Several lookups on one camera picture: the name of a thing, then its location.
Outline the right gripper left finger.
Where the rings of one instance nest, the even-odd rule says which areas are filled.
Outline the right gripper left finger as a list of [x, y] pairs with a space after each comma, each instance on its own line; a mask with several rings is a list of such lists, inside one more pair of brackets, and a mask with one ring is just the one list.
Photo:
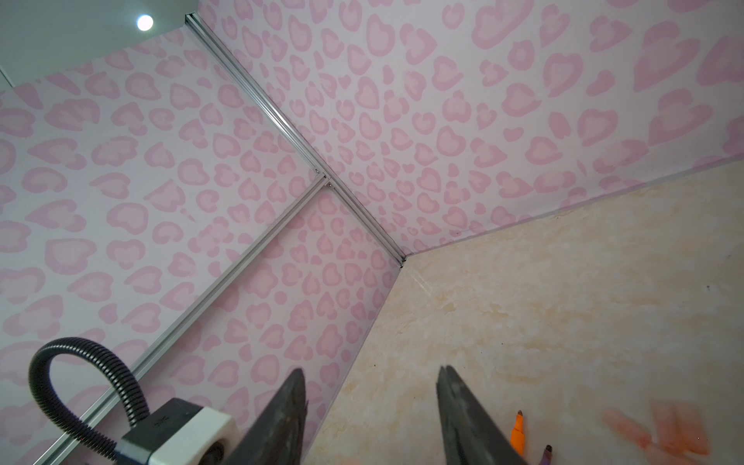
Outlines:
[[300, 464], [306, 417], [305, 377], [303, 370], [296, 368], [223, 463]]

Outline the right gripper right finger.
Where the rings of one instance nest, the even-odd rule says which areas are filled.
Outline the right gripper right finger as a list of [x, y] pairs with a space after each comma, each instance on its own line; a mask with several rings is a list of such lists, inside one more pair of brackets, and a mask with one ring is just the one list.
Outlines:
[[440, 368], [436, 393], [447, 464], [526, 463], [452, 366]]

